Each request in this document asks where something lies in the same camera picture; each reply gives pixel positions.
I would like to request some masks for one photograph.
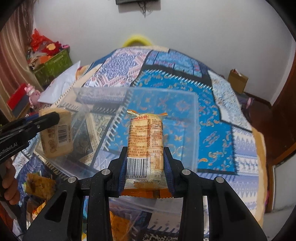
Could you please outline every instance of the plastic storage container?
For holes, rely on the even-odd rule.
[[[54,167],[79,179],[107,168],[128,143],[130,115],[127,109],[160,114],[164,146],[184,168],[196,172],[198,157],[198,96],[182,90],[144,87],[74,88],[59,104],[71,111],[74,151],[49,159]],[[180,213],[182,199],[145,199],[121,196],[116,202],[140,210]]]
[[[41,64],[37,69],[33,70],[33,72],[39,83],[42,86],[47,86],[72,65],[69,49],[64,49],[44,64]]]

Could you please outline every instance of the pink toy figure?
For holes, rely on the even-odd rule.
[[[30,84],[25,87],[25,91],[27,96],[29,96],[30,107],[34,110],[38,110],[42,105],[42,103],[38,102],[41,95],[40,91],[36,90],[35,87]]]
[[[70,46],[68,45],[68,44],[64,44],[64,45],[62,45],[62,49],[67,49],[67,48],[69,48]]]

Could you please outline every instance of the metal screw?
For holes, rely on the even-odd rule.
[[[103,175],[108,175],[111,171],[109,169],[102,170]]]
[[[188,170],[188,169],[183,169],[182,170],[182,174],[184,174],[184,175],[189,175],[190,173],[191,173],[191,171]]]
[[[75,182],[76,181],[76,177],[69,177],[68,178],[68,182],[69,183],[73,183],[73,182]]]
[[[218,183],[223,183],[224,182],[224,178],[223,177],[216,177],[216,181]]]

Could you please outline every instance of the human hand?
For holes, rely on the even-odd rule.
[[[4,193],[4,198],[9,201],[11,205],[15,205],[20,200],[20,192],[17,189],[17,180],[15,179],[15,167],[12,164],[11,158],[5,162],[6,174],[1,185],[7,189]]]

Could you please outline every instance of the black cable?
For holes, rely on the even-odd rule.
[[[148,3],[148,1],[137,1],[137,3],[141,8],[144,17],[146,17],[146,4]]]

